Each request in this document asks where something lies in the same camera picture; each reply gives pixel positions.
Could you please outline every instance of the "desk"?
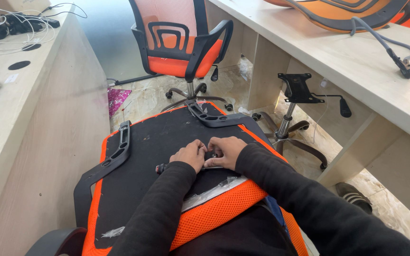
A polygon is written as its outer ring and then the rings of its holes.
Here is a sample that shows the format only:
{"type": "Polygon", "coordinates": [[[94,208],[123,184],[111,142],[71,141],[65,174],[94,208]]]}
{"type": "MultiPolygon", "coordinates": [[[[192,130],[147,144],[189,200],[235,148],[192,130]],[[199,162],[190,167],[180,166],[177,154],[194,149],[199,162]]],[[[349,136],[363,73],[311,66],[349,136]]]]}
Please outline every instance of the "desk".
{"type": "MultiPolygon", "coordinates": [[[[74,6],[46,13],[61,11],[74,6]]],[[[99,163],[109,134],[105,74],[76,16],[54,18],[61,24],[54,40],[0,55],[0,256],[24,255],[45,233],[75,226],[73,189],[99,163]],[[31,64],[7,69],[19,61],[31,64]]]]}
{"type": "MultiPolygon", "coordinates": [[[[311,92],[322,94],[323,77],[330,83],[326,94],[341,94],[353,116],[339,116],[339,101],[330,99],[324,128],[343,147],[318,178],[331,186],[367,168],[410,209],[410,79],[402,77],[385,49],[370,33],[353,37],[324,30],[300,12],[263,0],[207,0],[209,27],[223,19],[235,23],[232,62],[242,53],[254,65],[249,110],[276,102],[282,83],[277,73],[311,73],[311,92]]],[[[410,44],[410,28],[390,24],[380,34],[410,44]]],[[[398,56],[407,49],[392,46],[398,56]]],[[[317,121],[324,104],[299,104],[317,121]]]]}

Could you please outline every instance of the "desk surface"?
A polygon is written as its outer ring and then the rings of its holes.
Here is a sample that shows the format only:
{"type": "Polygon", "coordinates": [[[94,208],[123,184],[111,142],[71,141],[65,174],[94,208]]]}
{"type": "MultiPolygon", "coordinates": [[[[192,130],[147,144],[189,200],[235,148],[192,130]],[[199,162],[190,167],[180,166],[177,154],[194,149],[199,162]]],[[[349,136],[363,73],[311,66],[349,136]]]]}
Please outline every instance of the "desk surface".
{"type": "MultiPolygon", "coordinates": [[[[330,32],[293,8],[263,0],[209,0],[410,134],[410,79],[370,34],[330,32]]],[[[410,28],[381,35],[410,45],[410,28]]],[[[388,43],[401,58],[410,51],[388,43]]]]}
{"type": "MultiPolygon", "coordinates": [[[[73,5],[49,10],[53,15],[62,11],[73,11],[73,5]]],[[[48,79],[51,68],[62,38],[66,31],[67,17],[73,14],[63,13],[53,17],[60,21],[60,27],[55,30],[55,38],[42,43],[39,49],[21,51],[8,55],[0,55],[0,193],[10,172],[10,167],[20,147],[31,115],[37,104],[43,85],[48,79]],[[31,61],[31,64],[19,70],[8,70],[8,67],[19,61],[31,61]],[[9,76],[17,75],[14,82],[5,83],[9,76]]],[[[27,35],[8,36],[3,42],[22,42],[27,35]]],[[[0,49],[18,48],[20,44],[0,44],[0,49]]]]}

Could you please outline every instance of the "gray cable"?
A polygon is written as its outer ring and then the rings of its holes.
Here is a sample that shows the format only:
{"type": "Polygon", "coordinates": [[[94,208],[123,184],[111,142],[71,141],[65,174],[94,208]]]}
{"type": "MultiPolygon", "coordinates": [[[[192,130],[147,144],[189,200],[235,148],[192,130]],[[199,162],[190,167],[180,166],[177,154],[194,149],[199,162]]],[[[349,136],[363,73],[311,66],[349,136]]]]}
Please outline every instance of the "gray cable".
{"type": "MultiPolygon", "coordinates": [[[[392,43],[392,44],[396,44],[396,45],[402,46],[402,47],[407,48],[407,49],[410,50],[410,45],[407,45],[407,44],[405,44],[405,43],[401,43],[401,42],[395,41],[395,40],[393,40],[393,39],[386,38],[386,37],[384,37],[383,35],[380,35],[380,34],[377,33],[376,31],[374,31],[370,26],[368,26],[368,24],[366,24],[366,22],[364,22],[362,19],[360,19],[360,18],[358,18],[358,17],[355,17],[355,16],[352,17],[352,18],[351,18],[351,22],[352,22],[352,31],[350,32],[350,35],[351,35],[351,36],[353,36],[353,35],[355,34],[356,30],[366,30],[366,31],[368,31],[369,33],[371,33],[371,34],[377,39],[377,41],[379,41],[379,43],[382,44],[382,46],[383,46],[386,50],[390,49],[390,47],[388,46],[388,44],[387,44],[386,42],[384,42],[384,40],[386,40],[387,42],[390,42],[390,43],[392,43]],[[355,21],[358,21],[363,27],[356,27],[356,26],[355,26],[355,21]]],[[[410,55],[407,56],[407,57],[405,57],[404,60],[410,60],[410,55]]]]}

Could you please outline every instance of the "marble floor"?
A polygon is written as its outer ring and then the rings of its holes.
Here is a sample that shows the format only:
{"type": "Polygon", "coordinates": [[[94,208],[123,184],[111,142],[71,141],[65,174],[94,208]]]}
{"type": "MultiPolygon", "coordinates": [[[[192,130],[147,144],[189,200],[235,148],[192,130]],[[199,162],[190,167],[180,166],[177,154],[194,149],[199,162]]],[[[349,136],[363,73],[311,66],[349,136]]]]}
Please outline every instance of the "marble floor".
{"type": "MultiPolygon", "coordinates": [[[[216,82],[210,80],[212,73],[213,69],[208,72],[203,80],[194,80],[195,86],[200,82],[207,84],[207,92],[205,94],[200,92],[199,95],[225,98],[228,102],[233,104],[234,113],[237,113],[240,107],[247,105],[247,96],[249,94],[249,85],[252,76],[252,64],[245,57],[242,57],[240,65],[219,69],[219,79],[216,82]]],[[[176,93],[174,93],[172,99],[167,99],[165,93],[171,87],[176,87],[185,91],[186,81],[182,78],[161,76],[112,87],[115,89],[132,90],[132,92],[110,119],[111,131],[116,131],[119,128],[119,124],[126,120],[130,120],[134,123],[148,118],[158,114],[167,105],[183,99],[182,96],[176,93]]],[[[269,113],[274,122],[279,125],[282,116],[286,113],[289,107],[289,103],[284,102],[284,98],[285,97],[281,92],[276,104],[249,112],[252,114],[254,112],[265,111],[269,113]]],[[[215,104],[219,108],[224,109],[223,103],[215,102],[215,104]]],[[[299,107],[296,107],[293,113],[292,123],[301,120],[309,121],[311,124],[310,128],[308,130],[293,132],[291,134],[292,138],[308,142],[310,146],[321,151],[330,163],[342,147],[331,138],[320,125],[316,125],[316,122],[304,111],[299,107]]],[[[264,120],[259,120],[258,124],[264,132],[272,132],[264,120]]],[[[322,173],[319,168],[321,162],[318,159],[305,151],[293,147],[289,143],[284,144],[284,157],[296,171],[305,177],[316,179],[322,173]]],[[[403,233],[410,239],[410,211],[375,177],[364,169],[348,183],[355,186],[371,200],[373,203],[373,214],[375,216],[380,218],[388,227],[403,233]]],[[[329,189],[333,193],[336,193],[334,187],[330,187],[329,189]]],[[[306,235],[304,235],[304,237],[310,255],[318,256],[319,253],[312,242],[306,237],[306,235]]]]}

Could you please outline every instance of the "forearm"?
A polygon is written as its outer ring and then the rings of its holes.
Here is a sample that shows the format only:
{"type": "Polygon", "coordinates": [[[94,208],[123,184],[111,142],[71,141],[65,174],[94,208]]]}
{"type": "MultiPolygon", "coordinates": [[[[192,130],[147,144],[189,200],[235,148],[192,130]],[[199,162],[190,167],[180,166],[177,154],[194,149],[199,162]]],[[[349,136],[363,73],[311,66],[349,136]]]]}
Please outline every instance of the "forearm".
{"type": "Polygon", "coordinates": [[[410,254],[410,241],[401,233],[298,174],[256,144],[242,150],[236,172],[251,178],[293,214],[322,255],[410,254]]]}
{"type": "Polygon", "coordinates": [[[183,162],[168,164],[142,199],[108,256],[167,255],[178,228],[183,198],[195,179],[196,172],[190,165],[183,162]]]}

